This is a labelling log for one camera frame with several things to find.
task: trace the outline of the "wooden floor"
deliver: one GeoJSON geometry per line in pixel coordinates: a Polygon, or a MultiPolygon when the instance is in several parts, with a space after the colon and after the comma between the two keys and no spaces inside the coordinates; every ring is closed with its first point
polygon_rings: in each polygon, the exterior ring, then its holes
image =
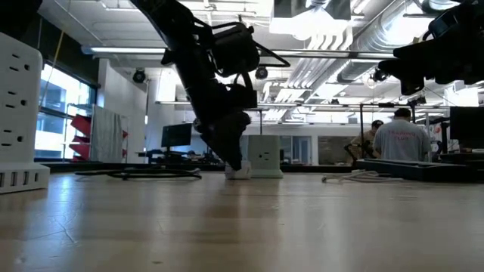
{"type": "Polygon", "coordinates": [[[0,196],[0,271],[483,271],[484,186],[119,181],[0,196]]]}

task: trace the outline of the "electrical outlet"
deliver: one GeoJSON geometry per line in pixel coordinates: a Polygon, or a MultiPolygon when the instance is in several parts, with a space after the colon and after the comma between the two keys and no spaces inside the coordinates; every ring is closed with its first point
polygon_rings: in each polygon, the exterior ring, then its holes
{"type": "Polygon", "coordinates": [[[0,33],[0,193],[48,186],[33,162],[41,71],[39,51],[0,33]]]}
{"type": "Polygon", "coordinates": [[[249,161],[254,178],[282,178],[277,135],[250,135],[249,161]]]}
{"type": "Polygon", "coordinates": [[[42,56],[16,40],[0,46],[0,162],[32,162],[42,56]]]}

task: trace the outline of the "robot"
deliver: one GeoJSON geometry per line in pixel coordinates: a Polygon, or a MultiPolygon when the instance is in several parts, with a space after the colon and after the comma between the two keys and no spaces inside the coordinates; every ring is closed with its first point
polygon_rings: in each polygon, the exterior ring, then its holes
{"type": "Polygon", "coordinates": [[[207,145],[234,170],[241,169],[240,136],[257,107],[248,72],[265,66],[289,66],[284,59],[253,41],[252,27],[233,22],[209,26],[176,0],[131,0],[148,18],[168,50],[161,64],[175,64],[197,119],[194,127],[207,145]],[[226,29],[216,34],[214,29],[226,29]],[[259,50],[281,64],[260,64],[259,50]],[[216,80],[236,75],[233,84],[216,80]],[[237,83],[242,77],[245,85],[237,83]]]}

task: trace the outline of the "computer monitor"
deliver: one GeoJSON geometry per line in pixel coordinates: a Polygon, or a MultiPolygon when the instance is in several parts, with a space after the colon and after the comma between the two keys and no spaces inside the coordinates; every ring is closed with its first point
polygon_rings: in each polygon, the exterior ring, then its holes
{"type": "Polygon", "coordinates": [[[454,140],[484,140],[479,133],[484,119],[484,107],[451,107],[451,135],[454,140]]]}
{"type": "Polygon", "coordinates": [[[163,127],[161,147],[181,147],[191,144],[191,124],[163,127]]]}

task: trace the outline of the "man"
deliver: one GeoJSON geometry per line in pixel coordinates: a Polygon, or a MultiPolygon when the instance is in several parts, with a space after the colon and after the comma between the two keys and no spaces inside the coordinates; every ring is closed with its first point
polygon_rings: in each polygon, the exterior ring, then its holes
{"type": "Polygon", "coordinates": [[[410,117],[410,110],[398,109],[393,121],[377,131],[373,147],[381,159],[422,162],[431,151],[429,136],[410,117]]]}
{"type": "MultiPolygon", "coordinates": [[[[363,144],[361,143],[361,134],[358,135],[357,137],[355,137],[352,141],[351,141],[351,144],[359,144],[359,145],[363,145],[364,147],[366,147],[366,145],[368,145],[368,148],[372,149],[372,144],[373,144],[373,141],[374,141],[374,138],[375,138],[375,134],[377,133],[378,131],[378,128],[383,125],[383,121],[381,120],[375,120],[371,123],[371,130],[369,131],[366,131],[365,133],[363,133],[363,144]]],[[[349,148],[351,150],[351,152],[353,153],[353,155],[357,158],[357,159],[360,159],[361,158],[361,148],[357,148],[357,147],[350,147],[349,148]]],[[[373,156],[377,157],[377,158],[380,158],[380,154],[377,153],[377,152],[373,152],[373,156]]]]}

